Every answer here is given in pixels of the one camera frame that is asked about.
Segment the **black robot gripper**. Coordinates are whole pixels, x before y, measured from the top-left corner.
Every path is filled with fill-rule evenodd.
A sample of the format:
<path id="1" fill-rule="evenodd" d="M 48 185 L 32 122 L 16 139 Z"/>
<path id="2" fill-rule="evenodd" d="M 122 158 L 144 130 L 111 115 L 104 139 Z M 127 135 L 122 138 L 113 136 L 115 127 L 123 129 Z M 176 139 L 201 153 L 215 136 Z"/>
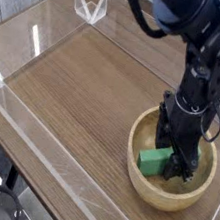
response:
<path id="1" fill-rule="evenodd" d="M 199 141 L 213 140 L 206 133 L 218 113 L 220 102 L 192 105 L 186 99 L 181 102 L 178 93 L 169 90 L 163 97 L 159 105 L 155 145 L 158 149 L 174 147 L 177 153 L 171 154 L 166 161 L 163 177 L 165 180 L 182 177 L 184 182 L 188 182 L 193 175 L 189 169 L 198 169 Z"/>

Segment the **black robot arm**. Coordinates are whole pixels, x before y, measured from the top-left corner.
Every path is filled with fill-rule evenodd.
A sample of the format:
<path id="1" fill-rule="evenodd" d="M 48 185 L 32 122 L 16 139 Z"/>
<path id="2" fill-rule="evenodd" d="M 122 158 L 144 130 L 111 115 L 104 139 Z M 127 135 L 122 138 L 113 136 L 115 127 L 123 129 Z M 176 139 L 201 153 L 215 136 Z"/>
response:
<path id="1" fill-rule="evenodd" d="M 200 140 L 220 118 L 220 0 L 153 0 L 163 36 L 179 35 L 186 47 L 179 87 L 164 93 L 155 144 L 172 148 L 162 176 L 189 181 L 198 169 Z"/>

